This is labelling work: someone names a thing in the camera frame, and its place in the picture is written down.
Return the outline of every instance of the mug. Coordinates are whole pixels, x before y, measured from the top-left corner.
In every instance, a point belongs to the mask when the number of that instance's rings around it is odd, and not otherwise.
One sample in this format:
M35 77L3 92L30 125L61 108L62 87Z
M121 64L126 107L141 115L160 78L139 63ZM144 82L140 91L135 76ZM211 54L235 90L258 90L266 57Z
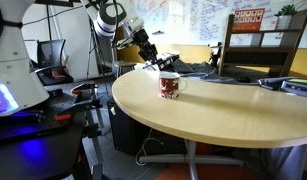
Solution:
M180 92L187 88L187 81L185 81L184 88L179 89L179 84L181 82L180 77L178 73L160 72L159 96L165 99L177 98Z

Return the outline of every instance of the table base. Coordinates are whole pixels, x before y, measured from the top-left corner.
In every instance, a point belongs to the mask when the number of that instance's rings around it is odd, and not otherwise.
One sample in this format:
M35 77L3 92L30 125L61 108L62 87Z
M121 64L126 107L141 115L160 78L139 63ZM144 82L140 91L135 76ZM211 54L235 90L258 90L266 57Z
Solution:
M185 140L187 154L165 154L165 155L152 155L142 156L139 158L140 163L145 162L163 162L163 163L188 163L192 180L197 180L196 163L200 164L232 164L243 166L243 161L240 159L209 156L209 155L196 155L196 141Z

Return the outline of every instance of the chair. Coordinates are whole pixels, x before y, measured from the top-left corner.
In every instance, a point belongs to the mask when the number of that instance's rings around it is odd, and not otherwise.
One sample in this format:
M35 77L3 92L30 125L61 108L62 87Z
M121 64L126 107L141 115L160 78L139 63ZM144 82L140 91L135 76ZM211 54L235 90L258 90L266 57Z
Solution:
M123 75L123 73L125 73L123 71L124 68L127 69L127 71L130 70L135 70L134 66L137 64L137 62L119 62L117 64L115 64L115 66L117 67L117 73L116 73L116 78L119 78L120 76Z
M73 77L66 72L66 67L61 62L65 41L65 39L58 39L37 42L39 69L35 72L44 86L74 82Z

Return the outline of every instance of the shelf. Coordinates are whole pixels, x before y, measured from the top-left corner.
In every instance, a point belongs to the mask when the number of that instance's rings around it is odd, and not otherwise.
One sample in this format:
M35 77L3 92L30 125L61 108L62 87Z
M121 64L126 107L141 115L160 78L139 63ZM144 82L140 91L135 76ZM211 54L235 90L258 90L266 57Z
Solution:
M293 16L289 29L233 32L233 22L234 15L229 15L218 70L220 76L224 66L268 67L270 77L288 76L307 24L307 9ZM273 33L282 33L280 39L273 39ZM235 34L252 34L249 44L231 45Z
M260 30L260 31L241 31L234 32L231 34L265 34L265 33L284 33L284 32L299 32L301 29L276 29L276 30Z
M261 47L251 46L251 45L230 45L228 48L226 48L227 52L267 52L267 51L275 51L275 52L288 52L293 51L292 47L287 46L274 46L274 45L265 45Z

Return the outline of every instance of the wooden tabletop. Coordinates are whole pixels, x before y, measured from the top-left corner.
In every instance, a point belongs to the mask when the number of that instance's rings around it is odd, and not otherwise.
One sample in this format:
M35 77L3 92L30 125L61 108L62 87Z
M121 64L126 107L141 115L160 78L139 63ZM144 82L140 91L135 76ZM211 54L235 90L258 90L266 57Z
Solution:
M136 70L113 84L117 105L135 120L178 137L231 147L307 144L307 98L259 86L188 79L177 99L158 96L159 72Z

